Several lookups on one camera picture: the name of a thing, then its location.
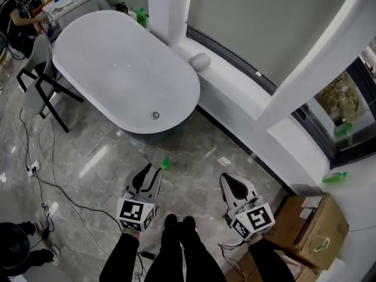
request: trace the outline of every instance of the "bathtub drain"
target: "bathtub drain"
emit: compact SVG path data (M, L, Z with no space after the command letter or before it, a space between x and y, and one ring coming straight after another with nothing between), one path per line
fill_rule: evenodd
M158 112L153 112L151 115L153 120L157 120L159 118L159 113Z

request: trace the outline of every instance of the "power strip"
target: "power strip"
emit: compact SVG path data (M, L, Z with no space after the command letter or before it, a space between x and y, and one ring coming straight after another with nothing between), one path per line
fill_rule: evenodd
M29 174L30 177L33 176L33 172L32 172L32 169L33 169L33 168L35 168L35 172L37 172L39 169L41 169L40 166L39 166L38 161L35 161L35 162L32 163L31 166L29 167L30 170L28 171L28 174Z

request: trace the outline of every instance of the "bathtub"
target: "bathtub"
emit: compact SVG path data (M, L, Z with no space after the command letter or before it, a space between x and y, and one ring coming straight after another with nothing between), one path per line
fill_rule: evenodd
M168 130L199 100L193 68L121 12L92 12L69 24L52 60L88 101L130 132Z

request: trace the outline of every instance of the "gray chair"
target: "gray chair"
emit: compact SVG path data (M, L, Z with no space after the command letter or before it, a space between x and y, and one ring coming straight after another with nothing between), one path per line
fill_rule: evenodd
M31 73L33 69L36 69L39 76L35 76ZM21 79L22 74L28 75L30 78L34 79L33 83L28 88L26 88ZM65 126L49 100L55 91L61 91L81 103L83 99L54 81L54 74L55 70L52 64L51 44L45 35L40 35L35 39L29 60L17 76L21 88L25 91L23 109L32 114L40 114L42 118L45 118L43 110L47 106L63 130L68 133L69 129Z

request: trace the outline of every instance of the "tile floor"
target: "tile floor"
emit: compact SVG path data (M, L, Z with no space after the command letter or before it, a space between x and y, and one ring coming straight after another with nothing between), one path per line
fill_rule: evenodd
M11 61L0 71L4 85L0 96L0 176L6 177L0 187L16 198L25 219L42 220L40 188L25 171L26 153L19 140L20 137L26 145L25 129L19 120L24 94L15 79L21 65L22 62ZM222 219L226 204L219 187L220 174L229 172L250 179L273 210L286 195L252 158L196 110L181 125L155 135L136 135L119 129L87 100L80 104L64 96L56 110L70 129L68 134L51 115L43 120L23 112L29 133L29 155L32 161L42 161L39 175L51 183L53 163L57 184L77 203L115 215L127 174L147 162L159 167L165 157L171 158L171 168L164 174L157 198L157 217L147 233L141 235L140 249L159 251L163 221L168 213L179 218L190 214L196 219L208 251L226 271L229 266L217 243L236 244L241 239ZM50 120L55 134L53 147ZM42 151L38 147L40 131ZM222 156L231 161L227 167L218 161ZM58 204L52 215L55 231L51 238L61 249L60 269L72 282L98 281L107 256L95 245L62 194L54 187L42 188L45 203ZM120 236L118 226L101 213L78 211L100 247L110 254ZM239 258L245 249L241 247L229 256ZM150 267L150 261L145 260L144 265Z

